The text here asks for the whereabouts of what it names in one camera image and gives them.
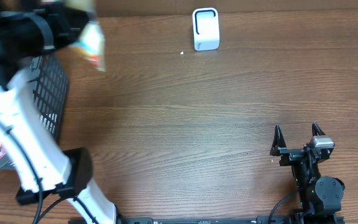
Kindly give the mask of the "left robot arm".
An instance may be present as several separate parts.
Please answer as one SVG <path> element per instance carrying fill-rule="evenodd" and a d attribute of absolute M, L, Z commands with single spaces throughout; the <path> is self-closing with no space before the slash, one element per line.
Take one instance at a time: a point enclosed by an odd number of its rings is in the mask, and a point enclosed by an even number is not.
<path fill-rule="evenodd" d="M 118 210 L 93 177 L 90 153 L 63 151 L 48 126 L 65 97 L 61 71 L 48 67 L 36 78 L 22 61 L 80 45 L 97 62 L 103 32 L 94 1 L 24 1 L 17 12 L 0 8 L 0 141 L 14 163 L 21 205 L 36 204 L 34 223 L 47 214 L 44 199 L 57 194 L 85 223 L 116 223 Z"/>

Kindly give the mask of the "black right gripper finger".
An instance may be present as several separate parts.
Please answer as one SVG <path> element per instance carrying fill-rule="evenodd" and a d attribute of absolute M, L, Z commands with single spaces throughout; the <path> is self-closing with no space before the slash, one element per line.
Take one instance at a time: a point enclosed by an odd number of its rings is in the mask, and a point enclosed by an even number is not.
<path fill-rule="evenodd" d="M 313 136 L 323 136 L 325 135 L 324 131 L 320 128 L 317 122 L 314 122 L 311 125 L 312 135 Z"/>
<path fill-rule="evenodd" d="M 275 126 L 273 143 L 270 149 L 271 156 L 280 156 L 282 151 L 287 150 L 287 145 L 285 143 L 285 139 L 283 137 L 283 133 L 281 131 L 280 125 L 277 124 Z"/>

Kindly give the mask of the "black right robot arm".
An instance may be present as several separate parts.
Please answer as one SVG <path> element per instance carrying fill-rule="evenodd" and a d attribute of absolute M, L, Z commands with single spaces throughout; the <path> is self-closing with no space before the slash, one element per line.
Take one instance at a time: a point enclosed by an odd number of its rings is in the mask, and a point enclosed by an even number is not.
<path fill-rule="evenodd" d="M 341 222 L 336 213 L 342 208 L 344 182 L 334 177 L 323 177 L 318 167 L 320 163 L 330 158 L 335 143 L 317 123 L 312 124 L 311 130 L 310 142 L 300 149 L 289 149 L 280 126 L 275 126 L 270 155 L 280 157 L 281 166 L 291 167 L 296 190 L 274 206 L 268 222 L 272 221 L 276 209 L 296 194 L 300 197 L 300 208 L 290 212 L 285 220 L 286 223 Z"/>

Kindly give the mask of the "yellow blue snack bag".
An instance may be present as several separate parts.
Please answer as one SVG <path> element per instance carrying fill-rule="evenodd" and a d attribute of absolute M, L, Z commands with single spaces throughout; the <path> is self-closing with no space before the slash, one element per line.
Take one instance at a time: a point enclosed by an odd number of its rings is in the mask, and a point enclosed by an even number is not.
<path fill-rule="evenodd" d="M 79 38 L 70 45 L 70 48 L 81 54 L 97 70 L 105 72 L 105 37 L 97 18 L 96 2 L 94 0 L 67 0 L 65 6 L 85 12 L 88 18 Z"/>

